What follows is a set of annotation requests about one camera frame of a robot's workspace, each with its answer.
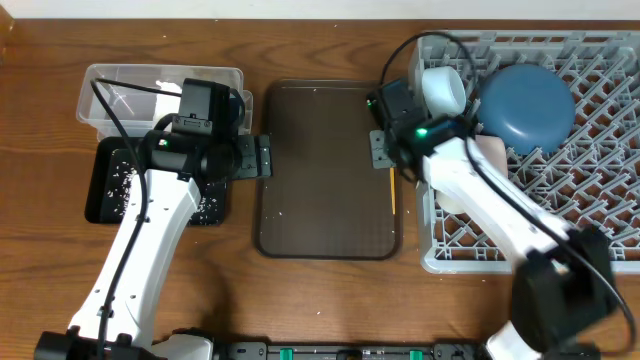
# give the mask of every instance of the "wooden table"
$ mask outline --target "wooden table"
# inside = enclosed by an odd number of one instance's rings
[[[62,332],[91,289],[117,227],[83,217],[95,130],[75,119],[93,63],[233,66],[256,99],[282,78],[377,79],[424,29],[639,29],[638,23],[480,21],[18,20],[0,66],[0,358],[29,358]],[[395,75],[406,69],[408,53]],[[199,326],[218,338],[273,342],[482,340],[508,317],[509,276],[438,276],[419,265],[413,187],[403,183],[404,243],[383,262],[268,259],[251,243],[255,182],[233,184],[220,227],[185,230],[155,338]],[[618,286],[640,314],[640,279]],[[588,338],[626,340],[621,316]]]

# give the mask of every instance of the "dish rack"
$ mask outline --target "dish rack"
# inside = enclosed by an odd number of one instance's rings
[[[617,273],[640,273],[640,32],[452,31],[470,48],[481,78],[520,63],[543,66],[569,85],[576,121],[554,153],[507,149],[509,179],[543,208],[609,239]],[[451,66],[474,99],[467,61],[455,44],[421,38],[409,82],[421,94],[425,68]],[[421,96],[416,97],[427,111]],[[422,266],[432,273],[510,273],[495,244],[466,214],[442,210],[428,184],[417,188]]]

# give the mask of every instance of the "white cup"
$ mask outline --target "white cup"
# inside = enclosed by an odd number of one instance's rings
[[[434,119],[444,115],[460,115],[467,104],[462,79],[450,66],[425,69],[422,73],[422,93]]]

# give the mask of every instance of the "blue bowl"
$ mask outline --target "blue bowl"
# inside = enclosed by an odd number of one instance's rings
[[[480,93],[478,121],[483,134],[500,137],[519,155],[536,147],[554,152],[575,121],[575,103],[567,84],[551,71],[518,64],[491,76]]]

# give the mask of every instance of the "white wall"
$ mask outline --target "white wall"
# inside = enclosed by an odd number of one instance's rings
[[[0,0],[14,18],[640,20],[640,0]]]

